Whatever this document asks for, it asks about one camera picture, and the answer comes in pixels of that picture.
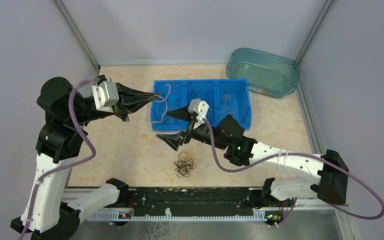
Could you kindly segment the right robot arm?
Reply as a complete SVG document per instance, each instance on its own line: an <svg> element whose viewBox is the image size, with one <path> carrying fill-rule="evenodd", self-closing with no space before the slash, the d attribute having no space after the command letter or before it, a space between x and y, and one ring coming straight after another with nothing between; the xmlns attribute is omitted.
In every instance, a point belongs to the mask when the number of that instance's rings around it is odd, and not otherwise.
<svg viewBox="0 0 384 240"><path fill-rule="evenodd" d="M348 190L348 166L341 155L328 149L324 154L292 152L267 145L244 135L245 129L228 114L217 126L205 123L187 111L186 107L170 111L169 116L188 122L186 130L175 134L157 134L156 137L173 150L196 140L208 144L214 152L224 150L223 157L236 169L225 169L238 173L253 167L271 168L293 175L292 178L268 178L261 199L267 206L292 198L313 198L343 206Z"/></svg>

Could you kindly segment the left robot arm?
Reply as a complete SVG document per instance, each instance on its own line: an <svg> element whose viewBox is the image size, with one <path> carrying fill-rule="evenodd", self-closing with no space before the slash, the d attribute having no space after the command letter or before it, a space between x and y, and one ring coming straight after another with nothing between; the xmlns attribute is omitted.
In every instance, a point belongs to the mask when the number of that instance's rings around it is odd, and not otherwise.
<svg viewBox="0 0 384 240"><path fill-rule="evenodd" d="M45 125L35 147L34 181L23 214L10 224L20 239L30 234L33 240L67 240L105 207L133 209L129 186L116 178L75 200L64 201L63 192L72 168L97 154L84 127L109 116L127 122L130 114L157 99L154 92L132 89L105 75L76 86L60 76L44 83L36 101L45 112Z"/></svg>

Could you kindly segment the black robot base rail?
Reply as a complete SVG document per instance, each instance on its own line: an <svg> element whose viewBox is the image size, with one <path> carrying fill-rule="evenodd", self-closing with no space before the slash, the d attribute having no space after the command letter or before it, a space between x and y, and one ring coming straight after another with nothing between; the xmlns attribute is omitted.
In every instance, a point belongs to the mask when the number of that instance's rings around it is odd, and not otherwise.
<svg viewBox="0 0 384 240"><path fill-rule="evenodd" d="M261 187L136 187L124 191L110 206L127 208L135 217L250 217L254 210L286 209L292 200L280 202Z"/></svg>

